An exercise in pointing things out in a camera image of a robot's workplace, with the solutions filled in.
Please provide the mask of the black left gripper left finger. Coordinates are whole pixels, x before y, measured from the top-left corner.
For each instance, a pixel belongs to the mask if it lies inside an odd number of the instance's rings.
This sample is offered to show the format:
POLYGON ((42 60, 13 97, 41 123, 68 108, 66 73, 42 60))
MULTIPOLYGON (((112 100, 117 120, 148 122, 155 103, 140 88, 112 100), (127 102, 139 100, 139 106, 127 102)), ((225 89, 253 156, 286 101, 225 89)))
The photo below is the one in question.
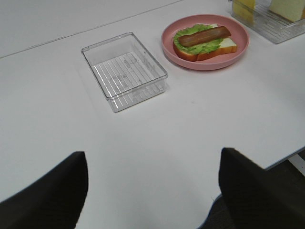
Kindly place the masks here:
POLYGON ((56 167, 0 204, 2 229, 73 229, 89 186, 84 152, 56 167))

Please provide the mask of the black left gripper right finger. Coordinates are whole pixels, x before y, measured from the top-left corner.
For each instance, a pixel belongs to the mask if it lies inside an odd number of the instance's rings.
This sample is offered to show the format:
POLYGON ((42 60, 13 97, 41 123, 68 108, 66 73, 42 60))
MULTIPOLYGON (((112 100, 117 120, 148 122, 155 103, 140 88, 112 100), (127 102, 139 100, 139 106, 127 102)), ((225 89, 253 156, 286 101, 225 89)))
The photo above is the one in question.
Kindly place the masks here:
POLYGON ((234 148, 223 148, 219 187, 238 229, 303 229, 305 192, 275 178, 234 148))

